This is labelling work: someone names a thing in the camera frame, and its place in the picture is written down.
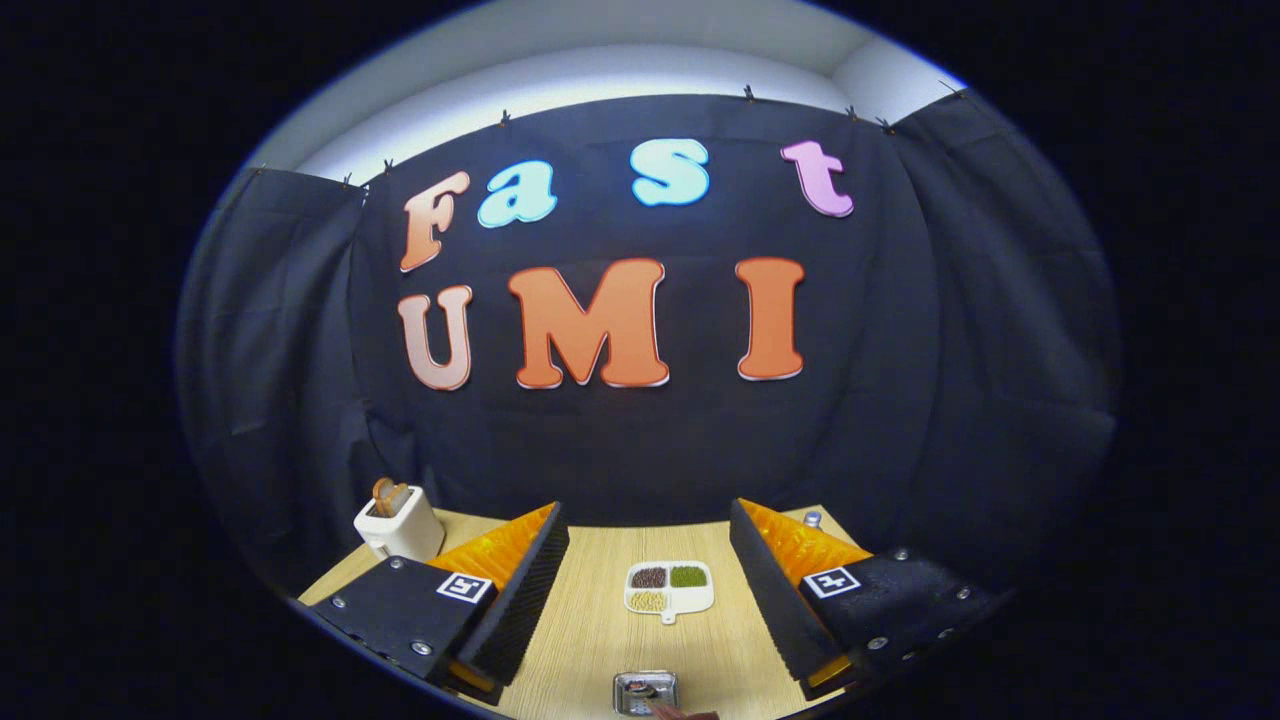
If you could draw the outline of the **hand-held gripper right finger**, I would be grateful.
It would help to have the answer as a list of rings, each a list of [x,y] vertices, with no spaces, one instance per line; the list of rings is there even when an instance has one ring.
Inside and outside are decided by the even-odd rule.
[[[872,553],[746,498],[730,505],[730,542],[806,700],[876,688],[1006,602],[915,550]]]

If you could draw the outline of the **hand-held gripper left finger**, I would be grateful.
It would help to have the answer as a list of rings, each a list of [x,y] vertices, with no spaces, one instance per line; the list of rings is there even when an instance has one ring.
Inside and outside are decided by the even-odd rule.
[[[568,547],[553,502],[426,562],[390,556],[311,610],[401,671],[495,705]]]

